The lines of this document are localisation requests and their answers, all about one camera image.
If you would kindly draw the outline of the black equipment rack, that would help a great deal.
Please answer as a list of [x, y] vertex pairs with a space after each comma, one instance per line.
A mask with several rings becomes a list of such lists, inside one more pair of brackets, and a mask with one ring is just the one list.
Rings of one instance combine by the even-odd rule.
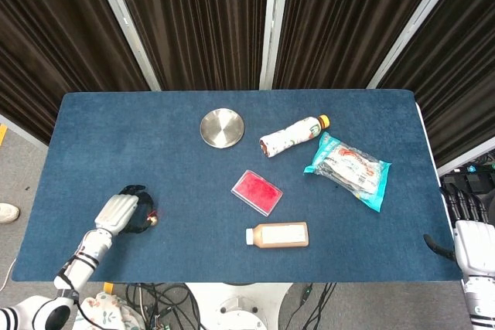
[[440, 177], [442, 186], [456, 186], [478, 196], [490, 218], [495, 217], [495, 150], [486, 152]]

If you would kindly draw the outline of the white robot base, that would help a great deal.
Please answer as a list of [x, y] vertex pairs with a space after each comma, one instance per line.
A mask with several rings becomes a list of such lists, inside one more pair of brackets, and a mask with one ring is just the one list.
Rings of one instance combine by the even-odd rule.
[[278, 330], [291, 283], [188, 283], [206, 330]]

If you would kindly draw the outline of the white shoe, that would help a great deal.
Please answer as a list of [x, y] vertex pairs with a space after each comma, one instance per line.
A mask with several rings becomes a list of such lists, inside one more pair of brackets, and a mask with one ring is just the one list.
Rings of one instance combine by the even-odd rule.
[[17, 206], [0, 202], [0, 224], [8, 224], [19, 218], [20, 210]]

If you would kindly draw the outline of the white partition base rail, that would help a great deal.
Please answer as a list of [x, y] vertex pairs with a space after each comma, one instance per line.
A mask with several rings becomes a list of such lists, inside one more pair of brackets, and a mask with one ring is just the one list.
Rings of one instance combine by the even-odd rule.
[[457, 158], [454, 158], [452, 161], [447, 162], [446, 164], [437, 168], [437, 174], [438, 176], [443, 176], [453, 171], [455, 168], [458, 168], [461, 165], [464, 165], [474, 160], [475, 158], [478, 158], [481, 155], [484, 155], [487, 152], [492, 151], [494, 149], [495, 149], [495, 143], [487, 146], [482, 146], [482, 145], [476, 146], [475, 148], [467, 151], [466, 153], [458, 156]]
[[22, 129], [13, 121], [10, 121], [7, 117], [5, 117], [2, 114], [0, 114], [0, 124], [5, 124], [9, 130], [15, 132], [17, 135], [30, 142], [32, 145], [35, 145], [37, 148], [40, 148], [42, 150], [48, 149], [48, 146], [46, 144], [44, 144], [39, 139], [31, 135], [28, 131]]

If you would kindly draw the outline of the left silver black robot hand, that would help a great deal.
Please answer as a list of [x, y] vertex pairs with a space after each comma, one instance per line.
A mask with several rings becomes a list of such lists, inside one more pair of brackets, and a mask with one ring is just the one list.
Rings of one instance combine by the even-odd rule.
[[151, 227], [146, 219], [153, 210], [156, 210], [154, 201], [144, 185], [127, 185], [105, 203], [94, 222], [98, 229], [113, 236], [143, 233]]

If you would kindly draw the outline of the tea bottle with yellow cap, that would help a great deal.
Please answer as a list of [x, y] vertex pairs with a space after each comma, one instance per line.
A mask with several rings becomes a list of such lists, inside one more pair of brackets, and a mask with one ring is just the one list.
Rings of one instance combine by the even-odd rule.
[[285, 129], [261, 137], [259, 144], [263, 153], [271, 158], [295, 145], [319, 136], [330, 124], [331, 120], [325, 114], [318, 117], [306, 117]]

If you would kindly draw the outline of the blue fabric table cover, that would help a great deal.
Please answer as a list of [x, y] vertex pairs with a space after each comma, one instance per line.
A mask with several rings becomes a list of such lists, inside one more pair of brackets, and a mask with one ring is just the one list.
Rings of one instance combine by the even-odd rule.
[[[213, 148], [200, 122], [236, 111], [244, 136]], [[317, 140], [268, 158], [259, 140], [326, 114], [329, 132], [391, 164], [381, 211], [306, 174]], [[283, 192], [269, 216], [231, 189], [251, 170]], [[113, 282], [456, 281], [453, 262], [423, 236], [452, 243], [414, 95], [408, 90], [77, 93], [62, 101], [17, 262], [15, 281], [51, 281], [103, 205], [144, 185], [156, 226], [123, 234], [94, 273]], [[245, 230], [306, 222], [307, 247], [248, 246]]]

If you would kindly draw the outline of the round stainless steel plate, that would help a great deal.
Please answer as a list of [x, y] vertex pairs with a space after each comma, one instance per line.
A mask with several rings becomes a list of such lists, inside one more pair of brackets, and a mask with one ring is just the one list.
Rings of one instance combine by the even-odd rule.
[[229, 148], [244, 136], [242, 117], [229, 108], [217, 108], [208, 112], [200, 122], [201, 138], [213, 148]]

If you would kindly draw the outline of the white partition post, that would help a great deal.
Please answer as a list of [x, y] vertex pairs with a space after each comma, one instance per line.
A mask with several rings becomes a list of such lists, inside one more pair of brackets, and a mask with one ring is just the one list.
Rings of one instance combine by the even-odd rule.
[[406, 22], [405, 27], [401, 30], [380, 66], [371, 77], [368, 85], [366, 86], [367, 89], [376, 89], [378, 87], [386, 73], [405, 50], [406, 46], [411, 42], [413, 36], [421, 28], [422, 24], [437, 6], [439, 1], [440, 0], [421, 0], [418, 3], [418, 6]]
[[274, 85], [285, 2], [286, 0], [266, 0], [259, 90], [271, 90]]
[[160, 91], [161, 87], [145, 47], [139, 36], [135, 22], [125, 0], [107, 0], [111, 11], [125, 37], [125, 40], [151, 91]]

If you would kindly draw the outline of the floral patterned cloth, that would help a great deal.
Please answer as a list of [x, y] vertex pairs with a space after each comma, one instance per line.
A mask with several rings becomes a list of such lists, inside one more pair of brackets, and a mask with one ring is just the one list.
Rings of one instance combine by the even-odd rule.
[[145, 330], [142, 316], [117, 295], [100, 292], [85, 298], [84, 314], [102, 328], [110, 330]]

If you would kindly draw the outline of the dark brown curtain panel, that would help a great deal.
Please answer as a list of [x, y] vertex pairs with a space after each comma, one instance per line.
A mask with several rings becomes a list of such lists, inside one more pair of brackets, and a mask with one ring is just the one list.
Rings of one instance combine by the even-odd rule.
[[65, 94], [148, 89], [108, 0], [0, 0], [0, 114], [43, 144]]
[[437, 166], [495, 137], [495, 0], [439, 0], [379, 86], [413, 92]]
[[421, 0], [286, 0], [273, 87], [364, 89]]
[[257, 90], [267, 0], [125, 0], [162, 90]]

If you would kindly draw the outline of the orange juice bottle white cap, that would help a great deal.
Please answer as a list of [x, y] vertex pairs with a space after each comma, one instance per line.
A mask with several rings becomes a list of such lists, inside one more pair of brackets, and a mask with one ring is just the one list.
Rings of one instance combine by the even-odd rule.
[[307, 247], [309, 231], [306, 222], [264, 223], [246, 229], [245, 241], [261, 249]]

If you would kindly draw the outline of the teal plastic snack packet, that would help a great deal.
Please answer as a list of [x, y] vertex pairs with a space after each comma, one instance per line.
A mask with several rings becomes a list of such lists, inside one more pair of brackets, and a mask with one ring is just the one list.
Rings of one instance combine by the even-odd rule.
[[323, 132], [312, 163], [304, 173], [338, 183], [376, 212], [381, 211], [391, 164]]

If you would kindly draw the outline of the clear case with red pad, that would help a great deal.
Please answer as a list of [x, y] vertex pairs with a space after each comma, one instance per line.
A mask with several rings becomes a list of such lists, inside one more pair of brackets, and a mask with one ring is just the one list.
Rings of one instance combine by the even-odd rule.
[[269, 216], [283, 196], [282, 190], [251, 170], [244, 172], [231, 192], [263, 216]]

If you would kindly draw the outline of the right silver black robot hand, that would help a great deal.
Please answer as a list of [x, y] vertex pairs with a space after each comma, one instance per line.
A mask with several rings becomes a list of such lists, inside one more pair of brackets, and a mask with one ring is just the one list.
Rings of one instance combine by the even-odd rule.
[[453, 248], [437, 244], [430, 235], [423, 240], [435, 254], [457, 263], [467, 276], [495, 277], [495, 225], [490, 223], [482, 199], [455, 185], [440, 188], [453, 235]]

